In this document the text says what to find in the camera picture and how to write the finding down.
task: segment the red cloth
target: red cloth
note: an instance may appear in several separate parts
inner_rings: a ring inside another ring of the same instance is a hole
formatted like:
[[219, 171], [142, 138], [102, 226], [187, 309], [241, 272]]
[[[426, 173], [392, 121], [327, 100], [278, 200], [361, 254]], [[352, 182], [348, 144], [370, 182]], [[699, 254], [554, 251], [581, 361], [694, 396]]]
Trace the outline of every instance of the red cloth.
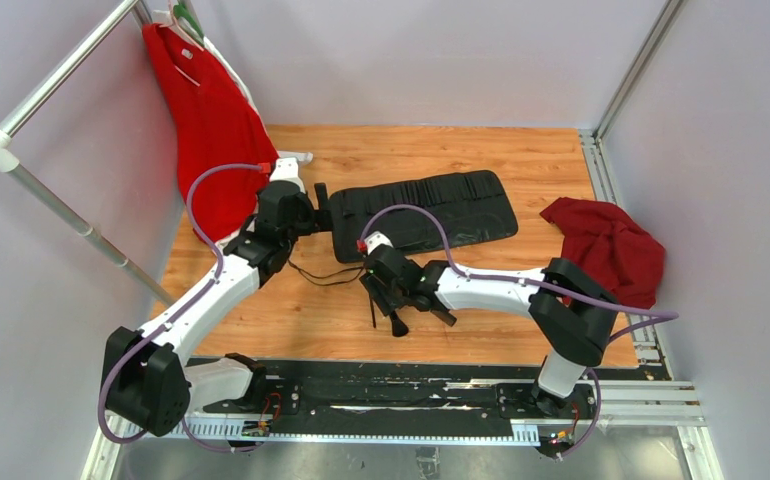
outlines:
[[[276, 162], [276, 149], [261, 119], [211, 53], [157, 24], [145, 26], [143, 37], [176, 124], [177, 176], [183, 199], [194, 180], [209, 168]], [[250, 170], [227, 170], [206, 178], [194, 194], [191, 222], [196, 220], [212, 241], [220, 240], [241, 228], [255, 210], [256, 191], [267, 181], [266, 174]]]
[[620, 303], [640, 308], [656, 303], [665, 248], [620, 207], [563, 197], [541, 216], [565, 234], [562, 257], [614, 293]]

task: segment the black fabric mat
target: black fabric mat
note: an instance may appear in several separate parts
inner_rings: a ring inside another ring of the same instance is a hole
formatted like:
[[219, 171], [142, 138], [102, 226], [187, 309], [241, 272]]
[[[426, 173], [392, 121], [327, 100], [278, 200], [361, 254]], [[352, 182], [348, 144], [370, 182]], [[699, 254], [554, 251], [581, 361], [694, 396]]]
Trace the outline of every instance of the black fabric mat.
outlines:
[[[423, 207], [435, 215], [453, 247], [507, 238], [518, 229], [503, 184], [488, 170], [348, 188], [329, 197], [335, 258], [341, 263], [360, 262], [356, 241], [365, 224], [383, 208], [400, 203]], [[443, 249], [432, 222], [417, 212], [387, 213], [370, 231], [377, 230], [407, 254]]]

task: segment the wood grain surface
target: wood grain surface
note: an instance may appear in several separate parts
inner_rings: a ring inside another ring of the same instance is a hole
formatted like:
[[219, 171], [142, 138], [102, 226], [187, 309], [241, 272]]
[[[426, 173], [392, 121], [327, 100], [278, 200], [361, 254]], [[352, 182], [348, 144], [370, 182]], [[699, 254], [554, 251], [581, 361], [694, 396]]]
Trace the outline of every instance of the wood grain surface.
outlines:
[[[316, 182], [325, 182], [335, 192], [450, 172], [494, 171], [517, 215], [519, 232], [505, 240], [455, 249], [456, 261], [470, 266], [508, 270], [545, 266], [559, 255], [563, 236], [539, 212], [557, 197], [593, 198], [579, 137], [572, 129], [275, 126], [268, 130], [277, 149], [314, 153], [314, 162], [301, 169], [312, 197]], [[433, 252], [413, 258], [423, 265], [444, 255]], [[345, 267], [335, 260], [329, 234], [300, 239], [291, 259], [320, 275]], [[184, 216], [163, 286], [178, 297], [213, 262]], [[156, 305], [154, 313], [160, 311]], [[530, 319], [479, 310], [454, 313], [458, 322], [447, 327], [429, 313], [406, 308], [400, 316], [411, 332], [393, 338], [387, 318], [378, 318], [378, 328], [373, 329], [368, 297], [358, 282], [319, 287], [286, 267], [235, 307], [196, 353], [538, 365], [548, 352], [549, 344]], [[616, 328], [625, 325], [626, 319], [619, 318]], [[637, 366], [629, 338], [615, 342], [603, 364]]]

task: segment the light purple wall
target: light purple wall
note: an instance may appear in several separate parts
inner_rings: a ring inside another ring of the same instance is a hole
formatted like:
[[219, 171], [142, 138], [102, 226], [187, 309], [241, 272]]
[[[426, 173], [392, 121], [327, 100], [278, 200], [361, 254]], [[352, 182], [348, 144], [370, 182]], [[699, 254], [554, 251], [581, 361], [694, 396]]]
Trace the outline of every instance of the light purple wall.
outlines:
[[770, 478], [770, 2], [687, 2], [606, 146], [726, 478]]
[[663, 0], [197, 0], [269, 123], [591, 127]]
[[[0, 0], [0, 121], [115, 3]], [[175, 148], [131, 17], [11, 147], [153, 275], [178, 220]], [[142, 288], [0, 174], [0, 478], [79, 476], [105, 339], [149, 308]]]

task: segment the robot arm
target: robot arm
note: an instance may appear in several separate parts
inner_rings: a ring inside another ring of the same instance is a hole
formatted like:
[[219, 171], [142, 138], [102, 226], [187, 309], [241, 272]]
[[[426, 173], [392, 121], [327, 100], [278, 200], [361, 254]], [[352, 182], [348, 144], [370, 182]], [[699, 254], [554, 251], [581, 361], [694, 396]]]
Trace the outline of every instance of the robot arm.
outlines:
[[298, 237], [324, 227], [298, 172], [295, 159], [278, 160], [270, 183], [258, 194], [258, 214], [224, 248], [222, 266], [216, 263], [182, 298], [139, 329], [121, 327], [109, 337], [103, 380], [132, 347], [165, 328], [117, 374], [106, 397], [109, 410], [161, 436], [188, 411], [227, 399], [245, 406], [261, 401], [266, 372], [254, 360], [230, 354], [208, 364], [187, 364], [229, 311], [282, 269]]
[[617, 303], [568, 260], [555, 258], [544, 269], [511, 272], [457, 265], [457, 272], [444, 261], [431, 261], [421, 268], [379, 232], [365, 239], [365, 246], [367, 273], [360, 280], [382, 313], [391, 318], [397, 336], [408, 332], [396, 314], [403, 306], [431, 311], [450, 326], [456, 322], [451, 310], [463, 308], [534, 319], [552, 346], [535, 384], [536, 402], [564, 404], [585, 369], [598, 366], [603, 359], [617, 313], [576, 300], [565, 305], [558, 294], [526, 280]]

